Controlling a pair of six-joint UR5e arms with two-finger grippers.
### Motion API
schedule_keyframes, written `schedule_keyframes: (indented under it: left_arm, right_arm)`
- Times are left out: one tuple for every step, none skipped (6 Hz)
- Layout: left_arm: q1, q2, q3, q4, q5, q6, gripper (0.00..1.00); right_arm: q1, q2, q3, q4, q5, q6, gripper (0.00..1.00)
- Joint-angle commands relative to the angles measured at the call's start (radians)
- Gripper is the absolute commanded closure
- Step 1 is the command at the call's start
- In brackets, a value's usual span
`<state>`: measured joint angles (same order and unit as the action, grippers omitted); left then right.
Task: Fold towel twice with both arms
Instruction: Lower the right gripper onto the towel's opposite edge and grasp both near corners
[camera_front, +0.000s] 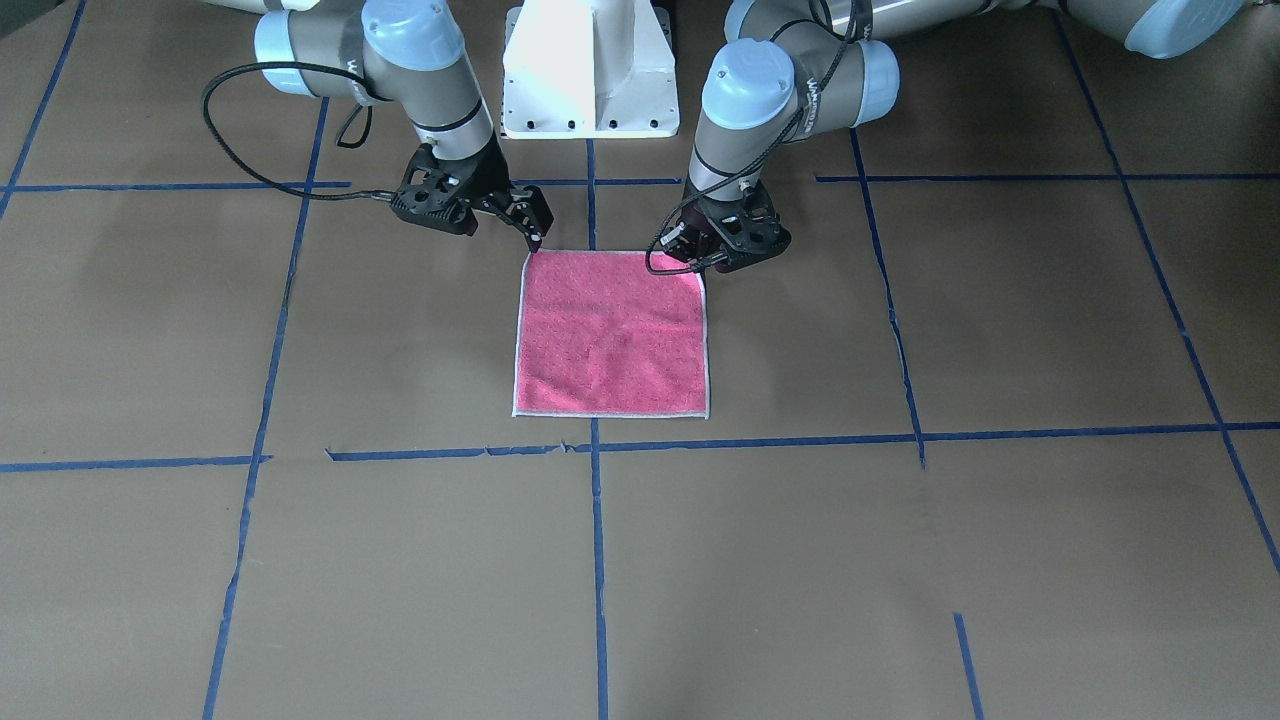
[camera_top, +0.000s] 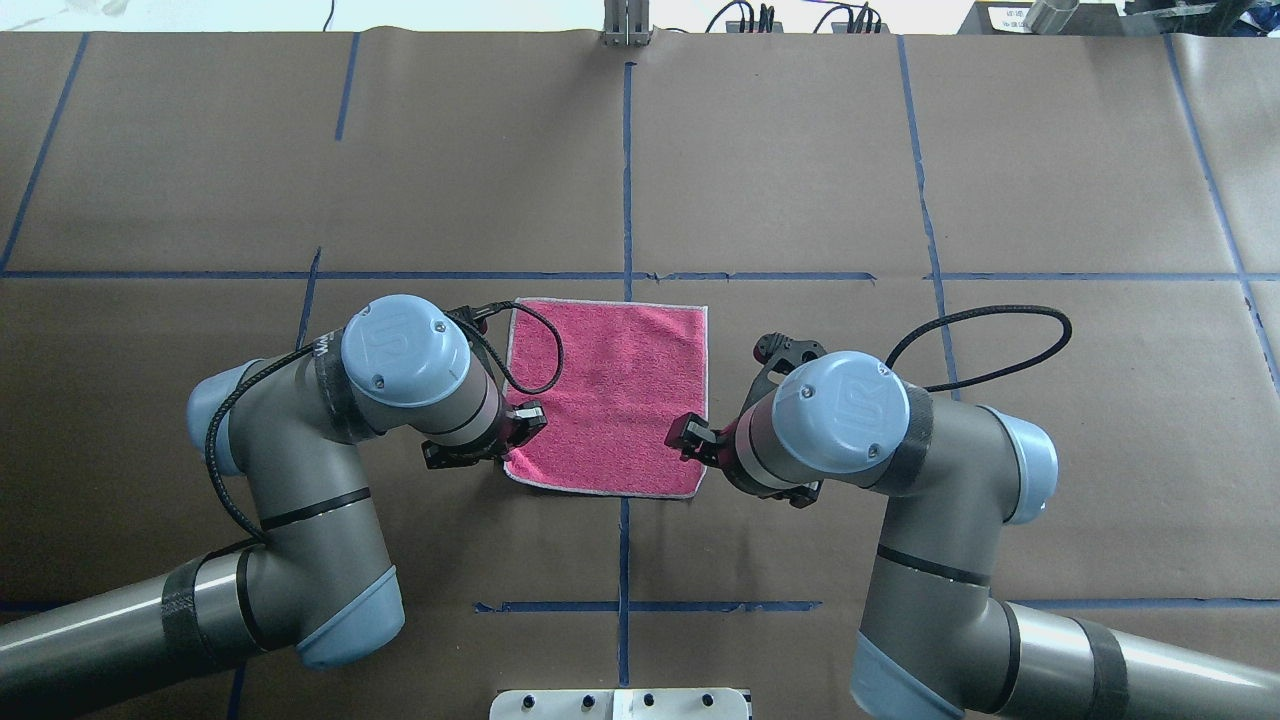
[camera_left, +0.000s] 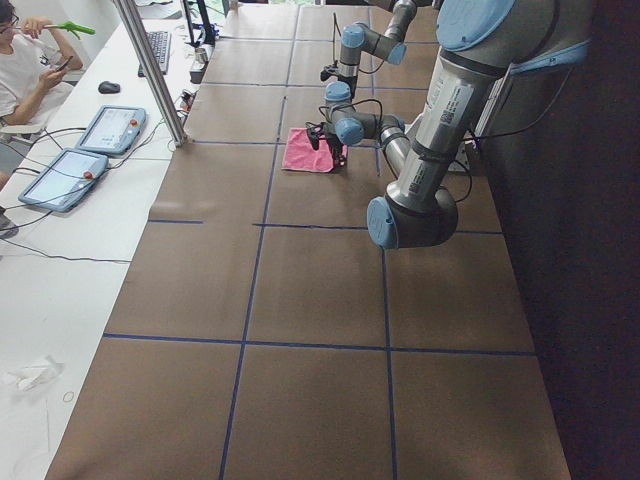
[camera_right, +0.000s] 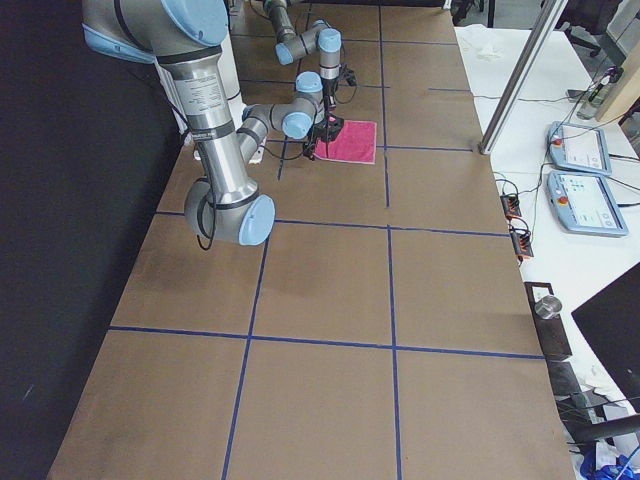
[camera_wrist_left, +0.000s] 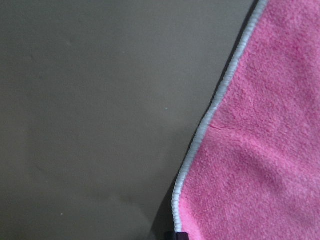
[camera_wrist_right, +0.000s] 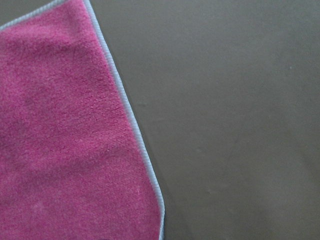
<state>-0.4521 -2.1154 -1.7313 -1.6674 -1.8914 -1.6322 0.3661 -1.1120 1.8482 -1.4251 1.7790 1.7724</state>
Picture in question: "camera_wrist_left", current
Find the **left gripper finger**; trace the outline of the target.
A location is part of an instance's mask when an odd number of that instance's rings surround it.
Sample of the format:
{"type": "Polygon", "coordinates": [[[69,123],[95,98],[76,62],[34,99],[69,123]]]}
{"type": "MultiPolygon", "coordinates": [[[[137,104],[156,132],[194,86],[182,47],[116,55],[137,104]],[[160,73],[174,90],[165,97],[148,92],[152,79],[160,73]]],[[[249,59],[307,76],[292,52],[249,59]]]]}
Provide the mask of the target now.
{"type": "Polygon", "coordinates": [[[164,234],[165,240],[189,240],[189,235],[186,232],[169,231],[164,234]]]}

